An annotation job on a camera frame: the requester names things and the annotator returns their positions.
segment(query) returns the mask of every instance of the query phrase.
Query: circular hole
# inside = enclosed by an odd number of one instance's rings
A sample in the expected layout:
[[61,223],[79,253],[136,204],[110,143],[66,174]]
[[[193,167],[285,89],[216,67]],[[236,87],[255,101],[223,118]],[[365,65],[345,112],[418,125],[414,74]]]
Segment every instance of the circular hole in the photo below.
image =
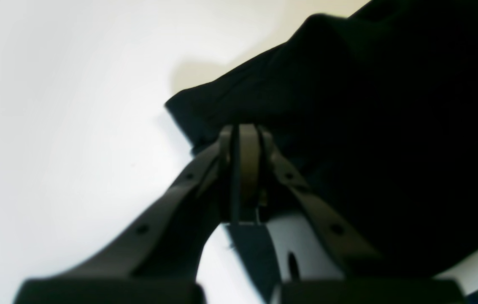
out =
[[139,235],[145,234],[149,230],[149,226],[147,224],[141,225],[136,229],[136,233]]
[[295,258],[295,254],[293,254],[293,252],[287,254],[287,266],[289,267],[289,274],[291,275],[291,280],[298,281],[300,279],[299,264],[297,264],[297,259]]
[[343,235],[343,227],[340,225],[331,225],[331,231],[333,231],[337,235]]

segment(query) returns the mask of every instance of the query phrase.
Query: white wall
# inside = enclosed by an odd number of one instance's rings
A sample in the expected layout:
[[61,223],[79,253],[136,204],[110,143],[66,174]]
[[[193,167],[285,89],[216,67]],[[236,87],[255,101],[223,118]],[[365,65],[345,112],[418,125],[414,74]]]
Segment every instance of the white wall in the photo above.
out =
[[[117,236],[190,161],[163,104],[366,0],[0,0],[0,304]],[[221,229],[198,281],[259,303]]]

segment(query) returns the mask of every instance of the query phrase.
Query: black cloth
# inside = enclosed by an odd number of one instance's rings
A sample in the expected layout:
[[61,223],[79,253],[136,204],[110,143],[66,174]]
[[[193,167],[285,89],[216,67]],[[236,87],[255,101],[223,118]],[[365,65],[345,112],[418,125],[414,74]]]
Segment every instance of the black cloth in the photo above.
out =
[[270,302],[281,274],[267,228],[263,225],[227,225],[226,231],[260,296],[266,303]]
[[374,0],[166,108],[197,154],[257,123],[320,197],[394,262],[430,276],[478,250],[478,0]]

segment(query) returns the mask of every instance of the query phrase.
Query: screw hole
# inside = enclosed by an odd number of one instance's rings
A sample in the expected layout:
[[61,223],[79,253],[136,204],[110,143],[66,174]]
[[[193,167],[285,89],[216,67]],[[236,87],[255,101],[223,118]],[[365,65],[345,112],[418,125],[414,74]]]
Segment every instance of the screw hole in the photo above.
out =
[[297,264],[297,259],[295,258],[295,254],[293,254],[293,252],[287,254],[287,267],[289,267],[291,281],[298,281],[300,279],[299,264]]
[[343,235],[343,227],[340,225],[331,225],[331,231],[337,235]]
[[136,229],[136,233],[137,233],[138,235],[142,235],[142,234],[147,233],[148,230],[149,230],[149,226],[148,226],[147,224],[144,224],[144,225],[139,226],[139,227]]

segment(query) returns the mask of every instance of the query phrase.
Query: white surface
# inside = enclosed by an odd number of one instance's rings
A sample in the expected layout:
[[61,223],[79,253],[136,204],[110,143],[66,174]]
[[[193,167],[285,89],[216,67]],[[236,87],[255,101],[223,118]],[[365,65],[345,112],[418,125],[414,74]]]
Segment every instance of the white surface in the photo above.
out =
[[[366,0],[0,0],[0,304],[116,237],[190,161],[163,104]],[[218,229],[210,304],[256,303]]]
[[271,215],[266,224],[276,251],[281,279],[292,281],[289,253],[293,253],[301,280],[343,280],[344,273],[327,255],[308,219],[299,210]]

